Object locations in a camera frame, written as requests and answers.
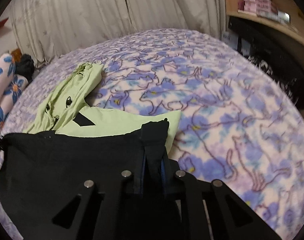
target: black cloth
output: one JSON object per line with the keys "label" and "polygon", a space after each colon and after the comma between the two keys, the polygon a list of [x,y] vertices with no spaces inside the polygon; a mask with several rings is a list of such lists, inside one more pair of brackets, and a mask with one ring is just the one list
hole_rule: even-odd
{"label": "black cloth", "polygon": [[292,103],[296,104],[298,101],[298,97],[294,95],[293,88],[295,87],[296,78],[291,81],[286,81],[281,77],[275,75],[273,73],[273,68],[269,65],[262,57],[258,55],[249,56],[248,61],[250,61],[253,65],[255,65],[258,69],[262,70],[265,74],[267,74],[270,78],[274,80],[274,82],[281,88],[281,90],[286,93],[288,98],[292,101]]}
{"label": "black cloth", "polygon": [[32,81],[32,75],[34,73],[34,62],[30,55],[23,54],[20,62],[15,63],[15,74],[24,76],[29,84]]}
{"label": "black cloth", "polygon": [[[153,147],[160,145],[161,140],[164,152],[167,121],[150,122],[141,130],[125,135],[99,138],[70,137],[54,131],[5,135],[0,140],[4,150],[0,200],[24,239],[36,239],[31,232],[40,224],[50,223],[86,180],[97,183],[100,192],[105,192],[113,177],[120,176],[124,170],[134,173],[134,183],[140,181],[135,178],[141,177],[142,166],[147,166],[143,163],[147,146],[140,139],[144,127],[145,141]],[[118,222],[118,239],[141,239],[147,230],[151,232],[145,239],[178,239],[180,216],[174,202],[163,198],[139,201],[130,198],[122,200],[120,210],[122,222]],[[156,227],[173,229],[175,233],[159,236]]]}
{"label": "black cloth", "polygon": [[166,151],[164,144],[168,135],[169,123],[160,122],[158,131],[151,133],[154,125],[154,122],[149,122],[142,126],[140,139],[145,150],[148,173],[155,186],[157,186],[161,185],[160,160],[162,159],[164,151]]}
{"label": "black cloth", "polygon": [[92,126],[95,125],[91,120],[87,119],[83,114],[77,113],[76,117],[73,119],[79,126]]}

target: beige curtain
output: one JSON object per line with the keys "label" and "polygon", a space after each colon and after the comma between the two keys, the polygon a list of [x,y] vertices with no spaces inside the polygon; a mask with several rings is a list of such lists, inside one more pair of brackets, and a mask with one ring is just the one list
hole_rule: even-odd
{"label": "beige curtain", "polygon": [[220,38],[225,0],[12,0],[14,35],[38,65],[77,48],[157,28]]}
{"label": "beige curtain", "polygon": [[135,31],[188,28],[215,38],[225,30],[225,0],[126,0]]}

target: pink pillow with blue flowers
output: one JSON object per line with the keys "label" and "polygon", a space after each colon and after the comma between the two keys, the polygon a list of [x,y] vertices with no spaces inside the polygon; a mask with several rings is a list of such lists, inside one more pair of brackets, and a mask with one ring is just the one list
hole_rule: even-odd
{"label": "pink pillow with blue flowers", "polygon": [[13,105],[16,103],[22,91],[28,85],[28,80],[20,75],[14,75],[13,80],[3,93],[3,98],[0,103],[0,131],[4,122],[12,110]]}
{"label": "pink pillow with blue flowers", "polygon": [[15,72],[15,61],[13,57],[6,53],[0,57],[0,101],[4,90],[13,80]]}

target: wall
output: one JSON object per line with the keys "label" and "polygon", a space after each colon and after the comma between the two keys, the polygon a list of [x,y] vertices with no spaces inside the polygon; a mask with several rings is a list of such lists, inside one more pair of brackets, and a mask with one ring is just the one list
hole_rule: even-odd
{"label": "wall", "polygon": [[[5,9],[0,20],[9,17],[9,6]],[[4,27],[0,29],[0,55],[6,51],[12,51],[17,48],[16,40],[14,37],[14,33],[12,31],[12,23],[11,20],[5,23]]]}

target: metal bolt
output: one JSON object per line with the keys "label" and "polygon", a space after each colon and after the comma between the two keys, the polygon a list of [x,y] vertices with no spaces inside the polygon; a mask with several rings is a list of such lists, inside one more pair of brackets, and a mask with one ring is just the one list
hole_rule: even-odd
{"label": "metal bolt", "polygon": [[182,171],[182,170],[178,170],[175,172],[175,175],[178,176],[178,177],[184,177],[185,176],[185,171]]}
{"label": "metal bolt", "polygon": [[87,180],[84,182],[84,187],[92,187],[94,185],[94,182],[92,180]]}
{"label": "metal bolt", "polygon": [[219,179],[214,180],[212,183],[215,187],[221,187],[223,185],[223,182]]}
{"label": "metal bolt", "polygon": [[128,170],[125,170],[125,171],[121,172],[121,175],[122,175],[122,177],[127,178],[127,177],[130,177],[132,175],[132,172],[128,171]]}

